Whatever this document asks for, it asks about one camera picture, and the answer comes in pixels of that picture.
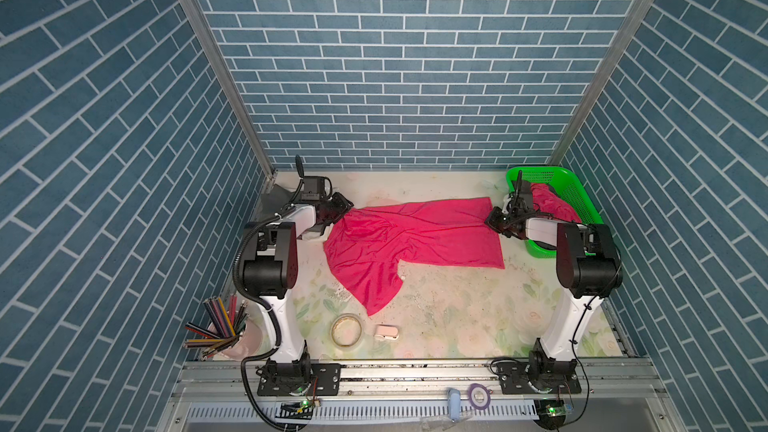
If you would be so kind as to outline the green plastic basket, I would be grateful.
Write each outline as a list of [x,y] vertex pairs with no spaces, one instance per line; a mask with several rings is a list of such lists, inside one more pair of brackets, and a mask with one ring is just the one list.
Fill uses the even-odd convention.
[[[552,187],[561,199],[575,209],[581,219],[580,223],[575,224],[581,233],[584,254],[593,256],[598,253],[600,243],[594,227],[602,224],[603,220],[574,172],[557,166],[519,166],[506,173],[506,181],[509,186],[508,196],[515,190],[530,190],[532,183],[548,184]],[[548,214],[537,211],[536,217],[527,221],[527,239],[520,240],[525,243],[531,256],[546,259],[556,256],[556,225],[560,222],[565,221],[555,220]]]

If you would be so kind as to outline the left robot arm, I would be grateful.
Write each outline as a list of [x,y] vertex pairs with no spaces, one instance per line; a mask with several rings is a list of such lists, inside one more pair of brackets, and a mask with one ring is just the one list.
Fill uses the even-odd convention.
[[293,191],[277,186],[257,219],[245,225],[232,279],[237,292],[257,304],[273,343],[269,363],[291,375],[308,374],[309,353],[292,302],[299,274],[301,240],[321,240],[326,229],[353,207],[326,176],[302,176]]

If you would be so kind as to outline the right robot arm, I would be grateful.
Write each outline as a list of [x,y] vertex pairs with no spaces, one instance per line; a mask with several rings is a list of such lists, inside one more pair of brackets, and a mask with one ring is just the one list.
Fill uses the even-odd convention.
[[492,209],[485,224],[505,237],[554,249],[563,292],[552,322],[529,353],[527,376],[539,389],[545,378],[571,378],[589,320],[622,282],[621,259],[610,229],[583,221],[551,186],[524,180],[513,186],[503,208]]

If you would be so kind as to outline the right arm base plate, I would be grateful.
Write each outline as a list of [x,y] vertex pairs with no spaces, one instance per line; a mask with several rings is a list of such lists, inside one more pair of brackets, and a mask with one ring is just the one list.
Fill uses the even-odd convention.
[[577,360],[534,362],[499,358],[488,364],[497,376],[505,395],[565,393],[579,394],[582,387],[577,376]]

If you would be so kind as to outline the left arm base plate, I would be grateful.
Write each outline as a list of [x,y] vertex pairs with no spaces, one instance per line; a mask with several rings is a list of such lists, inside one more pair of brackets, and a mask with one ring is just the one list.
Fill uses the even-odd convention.
[[336,396],[341,365],[338,363],[267,362],[258,372],[260,397]]

